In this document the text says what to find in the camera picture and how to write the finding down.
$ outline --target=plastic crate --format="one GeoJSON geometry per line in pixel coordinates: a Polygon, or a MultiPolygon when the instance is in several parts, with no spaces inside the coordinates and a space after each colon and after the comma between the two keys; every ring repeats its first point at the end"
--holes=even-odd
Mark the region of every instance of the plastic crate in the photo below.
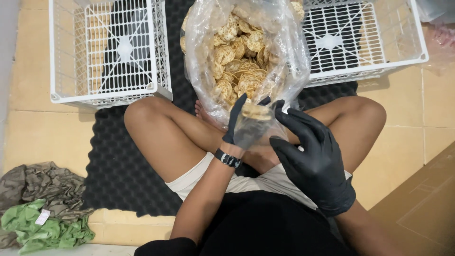
{"type": "Polygon", "coordinates": [[[49,0],[51,101],[108,108],[172,100],[161,0],[49,0]]]}
{"type": "Polygon", "coordinates": [[[428,61],[415,0],[304,0],[308,87],[380,77],[428,61]]]}

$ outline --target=floor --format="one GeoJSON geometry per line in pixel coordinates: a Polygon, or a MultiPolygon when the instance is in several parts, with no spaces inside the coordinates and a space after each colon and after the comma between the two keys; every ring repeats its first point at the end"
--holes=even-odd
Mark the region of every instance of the floor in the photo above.
{"type": "MultiPolygon", "coordinates": [[[[3,170],[54,161],[86,176],[93,111],[49,100],[48,1],[23,0],[10,87],[3,170]]],[[[455,72],[437,77],[409,67],[359,83],[359,95],[381,103],[387,123],[354,173],[360,203],[373,207],[455,140],[455,72]]],[[[174,217],[137,218],[120,210],[97,210],[89,218],[93,243],[142,245],[169,237],[174,217]]]]}

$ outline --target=person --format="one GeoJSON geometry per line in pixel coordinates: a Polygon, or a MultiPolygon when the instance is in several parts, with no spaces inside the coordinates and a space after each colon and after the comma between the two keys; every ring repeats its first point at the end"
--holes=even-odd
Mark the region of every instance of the person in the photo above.
{"type": "MultiPolygon", "coordinates": [[[[306,113],[290,111],[277,108],[276,114],[289,128],[289,143],[271,138],[273,155],[257,155],[234,145],[234,109],[224,133],[160,98],[130,105],[128,132],[183,200],[170,240],[151,241],[135,255],[352,255],[330,233],[326,216],[335,217],[359,254],[401,255],[346,179],[382,130],[384,109],[366,98],[344,97],[306,113]],[[292,151],[292,144],[302,144],[303,152],[292,151]],[[261,175],[236,176],[232,165],[214,157],[217,151],[242,159],[261,175]]],[[[203,114],[199,106],[198,115],[203,114]]]]}

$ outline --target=watch strap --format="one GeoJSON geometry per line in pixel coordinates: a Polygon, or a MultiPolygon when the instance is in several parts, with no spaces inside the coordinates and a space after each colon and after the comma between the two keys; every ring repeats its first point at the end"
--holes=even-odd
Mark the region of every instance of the watch strap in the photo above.
{"type": "Polygon", "coordinates": [[[217,149],[215,154],[215,158],[220,160],[223,164],[234,167],[234,168],[239,168],[240,165],[242,164],[242,160],[238,159],[236,157],[233,157],[227,153],[224,153],[221,149],[217,149]]]}

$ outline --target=black glove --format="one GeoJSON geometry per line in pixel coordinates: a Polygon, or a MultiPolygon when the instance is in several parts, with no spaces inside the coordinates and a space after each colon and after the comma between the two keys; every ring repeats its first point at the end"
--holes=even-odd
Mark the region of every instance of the black glove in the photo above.
{"type": "Polygon", "coordinates": [[[270,138],[286,175],[327,217],[346,212],[355,201],[355,190],[344,175],[341,151],[332,132],[302,111],[288,109],[288,114],[283,113],[283,105],[283,100],[277,102],[275,117],[297,135],[304,150],[270,138]]]}
{"type": "MultiPolygon", "coordinates": [[[[244,128],[240,128],[238,131],[235,131],[236,133],[235,133],[235,140],[234,140],[235,125],[237,123],[238,115],[240,114],[242,107],[245,104],[246,100],[247,100],[247,94],[244,93],[235,102],[235,104],[231,110],[231,114],[229,116],[229,123],[227,124],[227,132],[222,138],[223,141],[225,141],[229,144],[237,145],[244,150],[247,150],[249,148],[249,146],[251,146],[254,143],[254,141],[261,138],[262,135],[267,131],[267,129],[265,128],[266,127],[265,125],[260,125],[259,127],[261,127],[261,128],[259,130],[250,129],[251,127],[247,126],[248,128],[244,127],[244,128]]],[[[270,97],[267,96],[263,100],[261,100],[261,102],[258,105],[266,106],[269,103],[270,103],[270,97]]],[[[257,123],[258,120],[252,119],[251,122],[257,123]]]]}

